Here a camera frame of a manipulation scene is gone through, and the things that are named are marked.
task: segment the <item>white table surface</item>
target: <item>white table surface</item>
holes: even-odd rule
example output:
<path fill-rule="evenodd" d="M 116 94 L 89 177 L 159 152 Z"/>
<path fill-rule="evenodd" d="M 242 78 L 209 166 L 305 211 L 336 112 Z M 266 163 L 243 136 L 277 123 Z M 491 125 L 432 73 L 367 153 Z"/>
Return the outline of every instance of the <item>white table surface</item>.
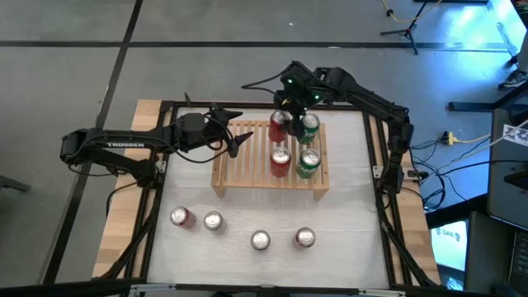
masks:
<path fill-rule="evenodd" d="M 181 108 L 178 115 L 206 109 Z M 267 120 L 270 110 L 241 109 L 240 120 Z M 156 227 L 149 283 L 279 285 L 388 288 L 380 227 L 370 176 L 363 116 L 358 111 L 315 111 L 326 124 L 330 191 L 316 202 L 311 191 L 226 188 L 219 198 L 210 186 L 212 163 L 189 163 L 171 155 Z M 210 158 L 199 148 L 189 158 Z M 192 230 L 170 222 L 185 206 L 199 222 Z M 221 235 L 206 230 L 205 213 L 217 210 L 228 223 Z M 309 249 L 293 247 L 300 227 L 316 233 Z M 271 236 L 264 252 L 249 239 Z"/>

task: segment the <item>wooden slat shelf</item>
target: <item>wooden slat shelf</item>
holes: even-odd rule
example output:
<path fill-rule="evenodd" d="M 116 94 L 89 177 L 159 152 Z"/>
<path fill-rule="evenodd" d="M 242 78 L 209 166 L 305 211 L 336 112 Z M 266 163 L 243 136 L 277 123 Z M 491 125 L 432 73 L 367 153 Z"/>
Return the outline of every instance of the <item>wooden slat shelf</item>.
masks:
<path fill-rule="evenodd" d="M 246 140 L 238 151 L 236 158 L 228 154 L 216 158 L 213 162 L 211 186 L 218 197 L 223 197 L 226 187 L 255 187 L 266 189 L 313 190 L 313 198 L 321 199 L 330 189 L 328 181 L 328 152 L 324 123 L 311 144 L 299 144 L 294 136 L 287 135 L 280 144 L 270 141 L 268 120 L 232 120 L 229 130 L 233 135 L 253 131 L 253 136 Z M 277 147 L 284 147 L 291 152 L 290 172 L 286 177 L 274 177 L 270 172 L 270 153 Z M 321 155 L 321 165 L 313 177 L 302 179 L 297 176 L 295 167 L 299 155 L 305 149 L 316 149 Z"/>

